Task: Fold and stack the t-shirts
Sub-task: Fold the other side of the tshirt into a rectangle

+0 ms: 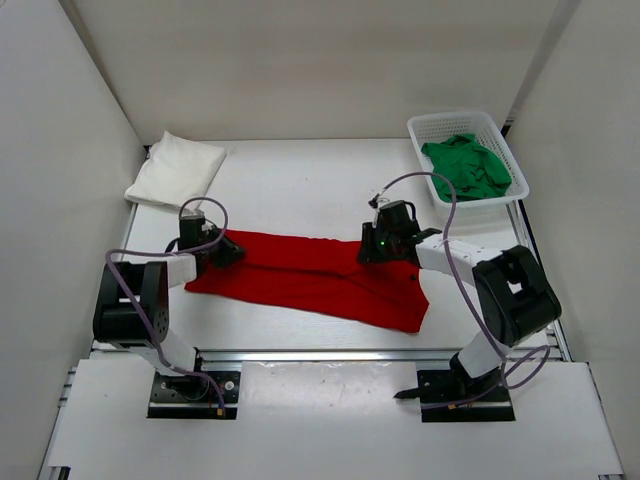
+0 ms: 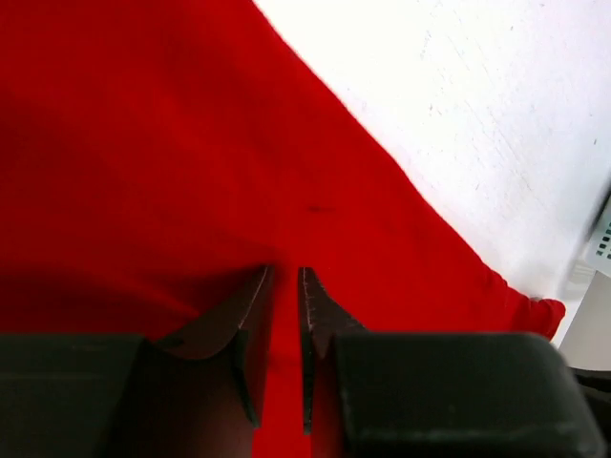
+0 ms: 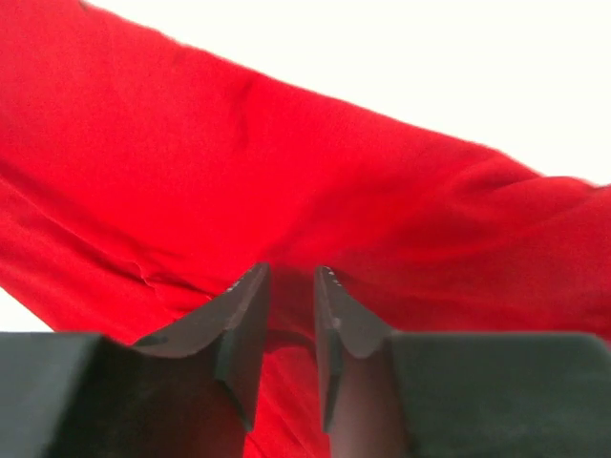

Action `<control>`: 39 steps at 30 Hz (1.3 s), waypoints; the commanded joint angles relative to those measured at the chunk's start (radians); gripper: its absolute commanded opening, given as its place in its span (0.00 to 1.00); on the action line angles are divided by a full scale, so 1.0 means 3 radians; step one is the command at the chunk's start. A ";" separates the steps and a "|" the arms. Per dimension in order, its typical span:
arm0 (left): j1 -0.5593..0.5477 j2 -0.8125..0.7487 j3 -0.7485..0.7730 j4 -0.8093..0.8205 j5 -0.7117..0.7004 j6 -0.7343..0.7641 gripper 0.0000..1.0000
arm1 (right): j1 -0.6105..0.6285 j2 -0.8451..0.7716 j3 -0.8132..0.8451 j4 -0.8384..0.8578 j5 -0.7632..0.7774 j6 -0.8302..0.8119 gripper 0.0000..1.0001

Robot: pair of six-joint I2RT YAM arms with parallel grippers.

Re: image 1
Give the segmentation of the red t-shirt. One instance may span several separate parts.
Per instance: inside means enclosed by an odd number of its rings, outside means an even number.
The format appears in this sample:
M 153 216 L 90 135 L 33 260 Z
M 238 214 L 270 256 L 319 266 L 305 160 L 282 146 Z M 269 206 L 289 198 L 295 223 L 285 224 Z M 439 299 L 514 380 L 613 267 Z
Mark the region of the red t-shirt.
M 230 230 L 246 249 L 226 268 L 209 267 L 185 289 L 248 303 L 297 309 L 415 334 L 429 309 L 419 268 L 361 264 L 360 243 Z

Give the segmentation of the white t-shirt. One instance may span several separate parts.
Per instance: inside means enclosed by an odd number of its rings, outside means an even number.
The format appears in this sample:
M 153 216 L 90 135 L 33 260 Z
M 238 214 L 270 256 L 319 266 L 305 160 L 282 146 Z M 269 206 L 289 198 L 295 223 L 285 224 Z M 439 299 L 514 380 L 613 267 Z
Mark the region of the white t-shirt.
M 124 192 L 132 203 L 174 207 L 204 196 L 227 156 L 224 148 L 183 139 L 168 131 L 149 149 L 133 184 Z

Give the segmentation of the green t-shirt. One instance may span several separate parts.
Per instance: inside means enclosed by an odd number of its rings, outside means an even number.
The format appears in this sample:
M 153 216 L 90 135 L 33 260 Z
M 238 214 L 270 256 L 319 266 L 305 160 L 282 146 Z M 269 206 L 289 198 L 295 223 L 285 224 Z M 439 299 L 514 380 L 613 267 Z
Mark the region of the green t-shirt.
M 438 197 L 450 203 L 453 186 L 458 202 L 500 198 L 512 185 L 509 171 L 501 159 L 475 140 L 471 133 L 454 135 L 441 143 L 426 142 L 421 153 L 433 165 L 437 177 L 432 181 Z

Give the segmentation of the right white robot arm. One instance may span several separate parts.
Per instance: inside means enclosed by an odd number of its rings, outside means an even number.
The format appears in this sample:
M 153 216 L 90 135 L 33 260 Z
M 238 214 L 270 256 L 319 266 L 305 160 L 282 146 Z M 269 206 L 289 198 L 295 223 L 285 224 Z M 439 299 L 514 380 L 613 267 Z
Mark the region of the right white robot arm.
M 480 332 L 450 362 L 449 387 L 470 400 L 499 370 L 513 349 L 561 315 L 561 305 L 533 253 L 522 245 L 507 250 L 485 248 L 422 230 L 416 208 L 403 200 L 369 201 L 374 219 L 362 226 L 358 261 L 362 264 L 408 262 L 422 270 L 451 276 L 471 306 L 466 286 L 475 288 L 479 308 L 472 314 Z

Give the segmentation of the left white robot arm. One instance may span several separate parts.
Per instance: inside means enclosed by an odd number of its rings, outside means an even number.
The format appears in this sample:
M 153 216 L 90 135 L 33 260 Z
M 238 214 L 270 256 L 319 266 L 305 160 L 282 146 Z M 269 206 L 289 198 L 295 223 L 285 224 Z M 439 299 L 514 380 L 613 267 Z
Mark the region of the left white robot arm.
M 162 253 L 139 252 L 144 263 L 123 259 L 133 251 L 106 254 L 93 318 L 94 338 L 130 351 L 156 372 L 175 377 L 175 388 L 188 400 L 206 395 L 210 377 L 198 367 L 198 349 L 170 327 L 169 291 L 210 270 L 225 270 L 246 256 L 224 228 L 201 213 L 179 219 L 179 235 Z

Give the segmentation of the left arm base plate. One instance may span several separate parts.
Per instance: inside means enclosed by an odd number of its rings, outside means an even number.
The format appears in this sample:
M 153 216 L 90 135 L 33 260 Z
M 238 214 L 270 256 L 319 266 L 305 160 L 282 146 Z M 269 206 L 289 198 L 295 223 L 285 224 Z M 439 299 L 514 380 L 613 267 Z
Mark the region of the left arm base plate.
M 235 420 L 241 387 L 241 365 L 206 365 L 204 372 L 218 385 L 223 399 L 219 406 L 217 391 L 201 378 L 154 374 L 147 417 L 171 420 Z

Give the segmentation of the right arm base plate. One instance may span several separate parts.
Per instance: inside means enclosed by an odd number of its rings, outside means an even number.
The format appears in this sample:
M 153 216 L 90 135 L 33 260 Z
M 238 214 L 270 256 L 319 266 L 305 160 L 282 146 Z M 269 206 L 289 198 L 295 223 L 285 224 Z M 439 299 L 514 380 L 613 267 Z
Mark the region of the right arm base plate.
M 471 378 L 457 359 L 449 369 L 419 369 L 417 386 L 395 393 L 398 401 L 419 401 L 423 423 L 484 423 L 516 420 L 501 369 Z

